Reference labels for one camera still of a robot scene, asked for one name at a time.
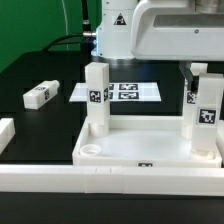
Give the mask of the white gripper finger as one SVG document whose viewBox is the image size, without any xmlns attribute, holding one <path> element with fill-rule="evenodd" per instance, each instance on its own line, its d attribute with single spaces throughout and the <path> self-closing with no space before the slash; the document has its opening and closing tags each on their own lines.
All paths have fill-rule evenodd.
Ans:
<svg viewBox="0 0 224 224">
<path fill-rule="evenodd" d="M 199 85 L 199 77 L 194 76 L 190 68 L 191 63 L 189 61 L 181 61 L 179 63 L 179 69 L 184 78 L 186 79 L 187 90 L 190 92 L 197 92 Z"/>
</svg>

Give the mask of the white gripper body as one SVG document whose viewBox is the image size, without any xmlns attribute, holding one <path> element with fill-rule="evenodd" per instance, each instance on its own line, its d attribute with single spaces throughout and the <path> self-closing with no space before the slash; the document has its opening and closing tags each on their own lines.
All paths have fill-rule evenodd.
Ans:
<svg viewBox="0 0 224 224">
<path fill-rule="evenodd" d="M 140 0 L 130 49 L 141 60 L 224 61 L 224 0 Z"/>
</svg>

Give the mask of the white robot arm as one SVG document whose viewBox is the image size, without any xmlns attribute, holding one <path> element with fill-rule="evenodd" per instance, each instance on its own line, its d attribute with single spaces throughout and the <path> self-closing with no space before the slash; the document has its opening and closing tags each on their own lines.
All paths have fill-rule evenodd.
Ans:
<svg viewBox="0 0 224 224">
<path fill-rule="evenodd" d="M 224 0 L 102 0 L 92 56 L 224 61 Z"/>
</svg>

